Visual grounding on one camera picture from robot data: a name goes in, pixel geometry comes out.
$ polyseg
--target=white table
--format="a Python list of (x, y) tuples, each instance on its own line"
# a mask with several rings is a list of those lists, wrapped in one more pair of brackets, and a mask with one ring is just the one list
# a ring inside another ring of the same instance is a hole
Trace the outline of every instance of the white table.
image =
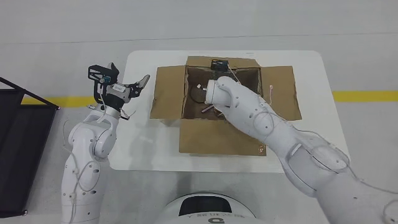
[(293, 66), (302, 120), (292, 121), (299, 129), (316, 131), (348, 154), (320, 54), (314, 51), (135, 51), (127, 58), (123, 83), (134, 83), (149, 74), (141, 96), (124, 106), (134, 113), (120, 120), (118, 140), (109, 155), (115, 170), (165, 170), (192, 172), (283, 173), (276, 155), (266, 157), (184, 154), (178, 151), (179, 121), (166, 126), (149, 119), (157, 67), (185, 65), (189, 55), (255, 58), (262, 67)]

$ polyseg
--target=cardboard box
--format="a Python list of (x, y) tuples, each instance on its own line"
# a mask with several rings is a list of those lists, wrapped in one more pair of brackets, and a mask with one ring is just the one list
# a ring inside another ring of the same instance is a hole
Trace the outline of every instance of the cardboard box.
[(231, 72), (215, 72), (211, 61), (228, 60), (242, 85), (250, 88), (269, 102), (272, 90), (272, 108), (287, 120), (301, 119), (297, 103), (293, 68), (260, 67), (254, 59), (188, 57), (185, 66), (159, 67), (157, 69), (151, 119), (181, 119), (180, 152), (194, 154), (227, 154), (265, 156), (266, 148), (229, 124), (215, 111), (201, 110), (205, 92), (196, 86), (207, 86), (209, 79), (220, 76), (233, 78)]

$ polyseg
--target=floor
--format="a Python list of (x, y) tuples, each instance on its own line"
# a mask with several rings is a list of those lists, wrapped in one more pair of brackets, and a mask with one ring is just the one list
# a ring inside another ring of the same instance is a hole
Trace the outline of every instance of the floor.
[[(0, 9), (0, 75), (42, 96), (91, 95), (89, 65), (113, 61), (123, 73), (129, 53), (158, 49), (315, 50), (333, 91), (398, 87), (396, 0), (0, 0)], [(398, 103), (336, 105), (354, 170), (398, 190)], [(62, 126), (87, 113), (58, 112), (28, 216), (0, 223), (59, 222)], [(100, 223), (153, 223), (169, 201), (201, 190), (230, 195), (268, 223), (327, 223), (283, 174), (111, 169)]]

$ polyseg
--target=black metal frame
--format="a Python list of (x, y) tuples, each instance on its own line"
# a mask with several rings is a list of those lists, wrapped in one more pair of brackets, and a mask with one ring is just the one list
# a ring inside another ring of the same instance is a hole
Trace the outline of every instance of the black metal frame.
[[(59, 106), (0, 77), (0, 218), (26, 215), (26, 203)], [(29, 95), (44, 105), (22, 105)]]

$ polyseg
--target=yellow line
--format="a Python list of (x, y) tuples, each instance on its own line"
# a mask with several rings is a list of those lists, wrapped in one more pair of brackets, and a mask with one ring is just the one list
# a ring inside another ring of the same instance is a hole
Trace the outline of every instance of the yellow line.
[(398, 91), (334, 91), (335, 102), (398, 101)]
[[(398, 91), (333, 91), (335, 102), (387, 102), (398, 101)], [(95, 104), (92, 96), (65, 96), (48, 97), (46, 100), (61, 106), (62, 108), (77, 108)], [(25, 97), (22, 100), (25, 105), (37, 105), (41, 102)]]
[[(95, 103), (94, 97), (92, 96), (46, 97), (45, 99), (56, 104), (57, 106), (61, 106), (62, 108), (82, 107)], [(38, 105), (43, 103), (34, 98), (25, 97), (22, 100), (22, 104)]]

